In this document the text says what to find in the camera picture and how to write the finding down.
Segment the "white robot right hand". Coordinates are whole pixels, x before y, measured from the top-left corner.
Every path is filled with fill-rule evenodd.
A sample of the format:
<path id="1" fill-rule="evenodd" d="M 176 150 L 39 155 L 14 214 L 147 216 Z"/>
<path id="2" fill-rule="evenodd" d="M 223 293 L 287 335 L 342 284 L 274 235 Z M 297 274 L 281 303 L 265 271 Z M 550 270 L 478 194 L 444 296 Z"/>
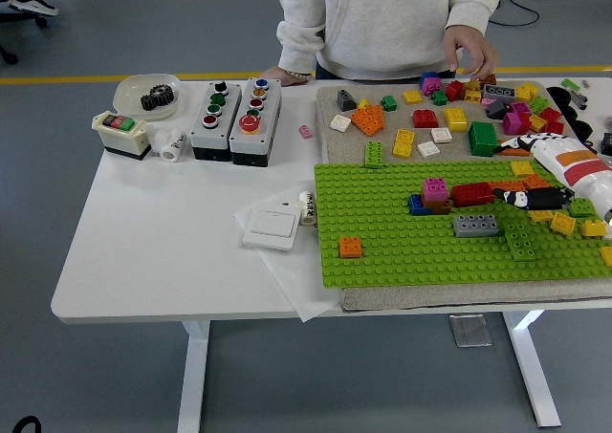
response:
<path id="1" fill-rule="evenodd" d="M 597 214 L 611 224 L 611 168 L 578 139 L 548 132 L 523 135 L 503 141 L 493 152 L 509 149 L 531 152 L 561 184 L 590 200 Z"/>

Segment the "person's right hand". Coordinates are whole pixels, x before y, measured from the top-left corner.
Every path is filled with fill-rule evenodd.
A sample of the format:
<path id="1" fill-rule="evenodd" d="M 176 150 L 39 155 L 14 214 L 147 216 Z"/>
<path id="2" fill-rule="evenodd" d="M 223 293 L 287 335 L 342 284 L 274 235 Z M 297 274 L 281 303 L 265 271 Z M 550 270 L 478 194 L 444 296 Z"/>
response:
<path id="1" fill-rule="evenodd" d="M 307 83 L 312 74 L 291 72 L 275 66 L 263 71 L 259 77 L 263 79 L 277 79 L 283 87 L 288 87 Z"/>

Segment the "person's left hand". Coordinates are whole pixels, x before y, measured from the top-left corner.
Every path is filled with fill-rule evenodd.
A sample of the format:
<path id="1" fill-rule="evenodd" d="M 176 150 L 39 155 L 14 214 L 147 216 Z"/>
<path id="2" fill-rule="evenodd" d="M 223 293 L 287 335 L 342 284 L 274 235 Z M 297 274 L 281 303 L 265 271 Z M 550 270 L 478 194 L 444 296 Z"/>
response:
<path id="1" fill-rule="evenodd" d="M 448 69 L 456 72 L 459 66 L 458 52 L 465 50 L 470 55 L 470 63 L 462 72 L 471 79 L 482 79 L 494 73 L 499 61 L 498 51 L 489 43 L 479 30 L 463 25 L 446 28 L 443 38 Z"/>

